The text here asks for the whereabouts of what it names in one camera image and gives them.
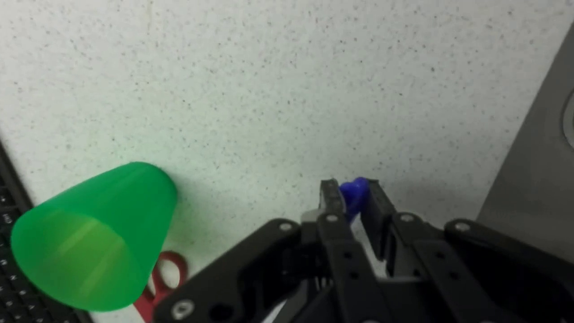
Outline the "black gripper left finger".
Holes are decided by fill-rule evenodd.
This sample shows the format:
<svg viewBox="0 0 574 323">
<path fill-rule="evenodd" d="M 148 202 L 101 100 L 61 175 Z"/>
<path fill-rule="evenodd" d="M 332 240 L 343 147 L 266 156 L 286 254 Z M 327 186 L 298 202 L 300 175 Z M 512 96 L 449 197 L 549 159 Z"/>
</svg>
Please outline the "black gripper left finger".
<svg viewBox="0 0 574 323">
<path fill-rule="evenodd" d="M 318 218 L 318 231 L 329 260 L 341 319 L 343 323 L 379 323 L 377 279 L 363 245 L 356 240 L 345 218 L 345 199 L 338 181 L 323 179 L 320 195 L 323 213 Z"/>
</svg>

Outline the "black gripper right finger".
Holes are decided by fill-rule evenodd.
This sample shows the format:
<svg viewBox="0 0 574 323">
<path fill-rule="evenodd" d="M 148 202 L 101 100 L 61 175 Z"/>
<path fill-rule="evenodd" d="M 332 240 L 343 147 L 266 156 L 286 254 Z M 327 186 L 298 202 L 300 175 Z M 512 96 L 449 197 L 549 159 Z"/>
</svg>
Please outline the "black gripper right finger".
<svg viewBox="0 0 574 323">
<path fill-rule="evenodd" d="M 474 276 L 440 229 L 399 211 L 375 179 L 366 181 L 361 222 L 375 256 L 386 263 L 383 285 L 401 323 L 474 321 Z"/>
</svg>

